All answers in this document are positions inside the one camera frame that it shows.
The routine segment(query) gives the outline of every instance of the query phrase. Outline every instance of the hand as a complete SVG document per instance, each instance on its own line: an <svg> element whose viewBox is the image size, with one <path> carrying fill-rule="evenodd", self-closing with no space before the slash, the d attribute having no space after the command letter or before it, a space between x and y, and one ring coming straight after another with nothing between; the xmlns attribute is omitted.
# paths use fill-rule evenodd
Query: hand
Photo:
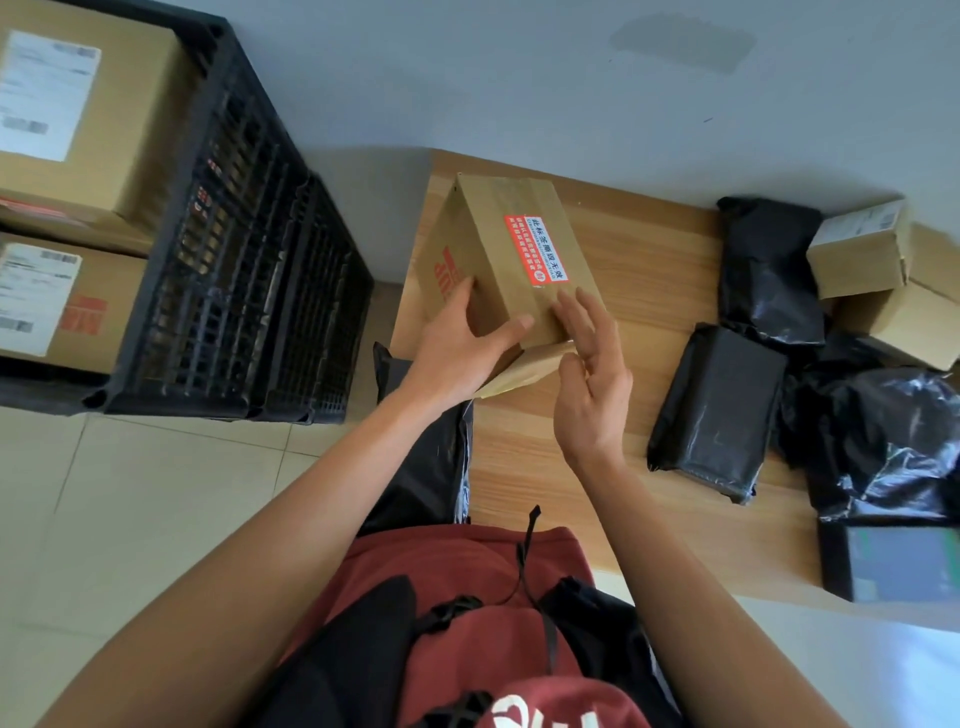
<svg viewBox="0 0 960 728"><path fill-rule="evenodd" d="M616 320L582 288L574 299L561 291L553 311L577 353L560 362L560 394L553 432L574 472L592 463L623 463L623 431L634 376L623 361Z"/></svg>
<svg viewBox="0 0 960 728"><path fill-rule="evenodd" d="M500 356L534 324L533 316L522 314L493 333L474 336L467 323L472 289L473 278L461 281L437 318L423 328L414 363L400 386L419 401L429 401L436 417L472 398Z"/></svg>

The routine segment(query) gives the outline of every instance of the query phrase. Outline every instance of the person's right arm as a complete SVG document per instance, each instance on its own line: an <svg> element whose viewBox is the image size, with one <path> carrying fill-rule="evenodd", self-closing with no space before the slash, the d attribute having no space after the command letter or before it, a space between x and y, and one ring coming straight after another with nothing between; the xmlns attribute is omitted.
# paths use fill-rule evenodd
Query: person's right arm
<svg viewBox="0 0 960 728"><path fill-rule="evenodd" d="M616 321L596 298L555 311L578 354L561 362L557 442L596 510L640 622L694 725L844 726L756 623L674 534L623 456L633 384Z"/></svg>

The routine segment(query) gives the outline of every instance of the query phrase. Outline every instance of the wooden table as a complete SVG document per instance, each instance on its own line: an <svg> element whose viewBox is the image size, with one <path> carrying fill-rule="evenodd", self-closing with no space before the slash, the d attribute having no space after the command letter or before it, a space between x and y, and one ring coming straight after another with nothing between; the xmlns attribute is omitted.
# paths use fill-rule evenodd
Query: wooden table
<svg viewBox="0 0 960 728"><path fill-rule="evenodd" d="M434 153L417 252L457 172L550 179L557 188L607 308L620 325L634 373L625 449L670 523L734 594L850 611L820 589L815 513L803 475L769 456L757 496L748 506L730 501L675 473L649 473L644 452L687 337L701 321L716 321L721 242L712 210L684 206L585 182L463 157ZM397 313L391 352L412 358L425 323L413 272ZM556 374L475 408L470 467L470 513L476 523L523 530L539 504L538 528L569 526L591 565L619 571L579 482L553 437ZM872 608L878 617L930 623L923 614Z"/></svg>

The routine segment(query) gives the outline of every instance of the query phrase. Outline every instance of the person's left arm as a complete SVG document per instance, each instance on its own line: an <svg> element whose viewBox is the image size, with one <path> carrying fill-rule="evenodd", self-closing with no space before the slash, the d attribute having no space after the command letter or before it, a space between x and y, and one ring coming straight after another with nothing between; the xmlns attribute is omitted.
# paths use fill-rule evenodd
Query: person's left arm
<svg viewBox="0 0 960 728"><path fill-rule="evenodd" d="M464 281L424 329L400 387L121 629L40 727L208 726L238 717L410 447L469 399L531 326L521 317L474 337L471 287Z"/></svg>

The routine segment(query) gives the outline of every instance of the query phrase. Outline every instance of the red clothing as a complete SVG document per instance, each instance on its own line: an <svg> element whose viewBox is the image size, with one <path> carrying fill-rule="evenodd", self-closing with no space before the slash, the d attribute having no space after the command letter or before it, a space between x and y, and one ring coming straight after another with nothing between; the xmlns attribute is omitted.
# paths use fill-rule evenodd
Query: red clothing
<svg viewBox="0 0 960 728"><path fill-rule="evenodd" d="M391 576L406 574L410 578L417 594L418 616L458 595L496 604L516 585L516 544L523 539L522 533L480 525L404 528L358 539L298 628L288 654ZM534 533L526 563L531 595L539 599L565 576L593 583L573 534L566 528ZM603 710L593 711L601 718L599 724L647 725L627 695L582 676L563 635L558 634L554 677L544 677L546 663L540 613L520 588L506 604L467 612L446 631L417 640L407 660L398 725L410 725L467 691L503 697L513 707L502 703L509 711L501 715L516 714L513 720L523 728L536 724L518 722L522 713L519 703L526 706L529 720L539 709L546 719L544 728L553 722L579 725L581 717L591 713L590 705L603 706ZM516 700L507 699L510 695ZM583 723L585 728L596 724Z"/></svg>

